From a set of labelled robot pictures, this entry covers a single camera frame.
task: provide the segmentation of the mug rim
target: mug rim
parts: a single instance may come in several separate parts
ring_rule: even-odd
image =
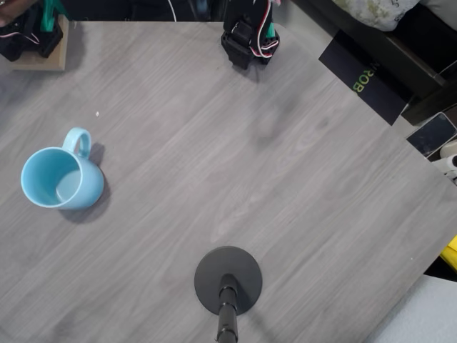
[[[36,202],[35,200],[33,200],[26,192],[26,190],[24,189],[24,170],[26,169],[27,167],[27,164],[29,164],[29,162],[31,161],[31,159],[43,152],[43,151],[46,151],[46,150],[60,150],[60,151],[63,151],[63,152],[66,152],[67,154],[69,154],[71,157],[73,157],[73,159],[76,161],[76,163],[78,164],[78,168],[79,168],[79,171],[81,173],[81,177],[79,178],[79,185],[78,185],[78,188],[76,189],[76,191],[74,192],[74,194],[69,198],[67,199],[65,202],[60,202],[58,203],[57,205],[45,205],[45,204],[41,204],[41,203],[38,203]],[[79,192],[80,188],[81,188],[81,185],[83,183],[83,169],[82,169],[82,165],[81,163],[79,162],[79,160],[76,158],[76,155],[75,153],[67,150],[67,149],[64,149],[64,148],[61,148],[61,147],[58,147],[58,146],[50,146],[50,147],[47,147],[47,148],[43,148],[43,149],[40,149],[38,151],[35,151],[26,161],[26,163],[24,164],[24,166],[22,167],[22,172],[21,172],[21,188],[22,188],[22,192],[25,194],[25,196],[27,197],[28,200],[30,200],[31,202],[33,202],[35,205],[37,206],[40,206],[40,207],[45,207],[47,209],[55,209],[57,207],[61,207],[65,204],[68,204]]]

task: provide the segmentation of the stand base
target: stand base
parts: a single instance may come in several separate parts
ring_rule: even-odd
[[[194,278],[197,297],[207,310],[219,314],[219,291],[225,274],[233,275],[238,282],[236,314],[243,314],[260,297],[262,274],[256,260],[242,249],[216,248],[200,261]]]

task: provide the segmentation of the mug handle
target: mug handle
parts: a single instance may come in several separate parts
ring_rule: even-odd
[[[91,153],[91,134],[81,127],[74,127],[66,134],[64,145],[62,148],[69,150],[70,152],[74,153],[76,148],[76,143],[78,143],[79,139],[79,149],[78,155],[84,159],[89,158],[89,154]]]

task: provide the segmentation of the mug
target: mug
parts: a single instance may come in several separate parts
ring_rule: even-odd
[[[22,169],[21,185],[26,197],[46,208],[83,209],[93,205],[101,196],[104,178],[89,161],[90,152],[91,135],[80,127],[70,130],[61,148],[38,150]]]

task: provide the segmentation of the white cable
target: white cable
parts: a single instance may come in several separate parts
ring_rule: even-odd
[[[269,45],[264,45],[262,46],[262,50],[268,50],[268,49],[271,49],[273,48],[274,46],[278,45],[279,42],[278,41],[273,41],[271,42]]]
[[[257,49],[258,49],[258,53],[260,54],[260,56],[262,56],[265,59],[270,59],[273,55],[271,55],[271,54],[264,55],[262,52],[262,48],[260,46],[260,35],[261,35],[262,29],[263,29],[263,25],[265,25],[266,18],[268,17],[268,14],[270,13],[270,9],[271,9],[270,0],[266,0],[266,3],[267,3],[267,7],[266,7],[265,17],[263,18],[262,24],[260,25],[260,29],[258,30],[258,33],[257,33]]]
[[[171,8],[171,13],[173,13],[174,22],[176,23],[176,15],[174,13],[174,8],[173,8],[173,5],[171,4],[171,0],[169,0],[169,4],[170,4],[170,8]]]

